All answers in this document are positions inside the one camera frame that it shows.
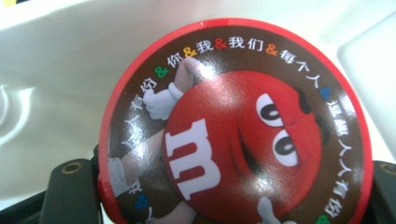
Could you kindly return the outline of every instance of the white glove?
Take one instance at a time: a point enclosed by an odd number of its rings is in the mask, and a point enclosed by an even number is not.
[[[119,158],[107,159],[108,171],[110,172],[111,188],[113,189],[114,197],[119,197],[123,192],[129,190],[130,187],[126,185],[125,172]]]
[[[154,93],[154,90],[147,90],[143,96],[143,102],[152,119],[166,120],[181,96],[183,92],[171,82],[167,90],[157,93]]]
[[[262,197],[257,204],[257,212],[262,217],[261,224],[280,224],[280,221],[275,217],[271,201]],[[282,224],[297,224],[295,221],[286,221]]]

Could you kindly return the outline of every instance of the black plastic part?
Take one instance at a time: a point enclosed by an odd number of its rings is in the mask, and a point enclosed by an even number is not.
[[[68,161],[52,171],[39,223],[102,223],[90,161]]]
[[[38,223],[45,191],[16,203],[0,212],[0,223]]]
[[[396,164],[375,161],[374,184],[363,223],[396,223]]]

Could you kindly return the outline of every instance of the hole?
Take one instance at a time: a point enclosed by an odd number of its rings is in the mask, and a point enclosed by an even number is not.
[[[62,168],[62,173],[65,175],[71,175],[77,171],[79,171],[82,167],[82,164],[79,162],[69,163],[64,168]]]

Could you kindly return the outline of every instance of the m&m's lid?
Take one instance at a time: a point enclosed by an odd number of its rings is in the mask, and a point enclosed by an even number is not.
[[[99,167],[117,223],[358,223],[373,178],[344,76],[299,36],[245,19],[182,27],[131,63]]]

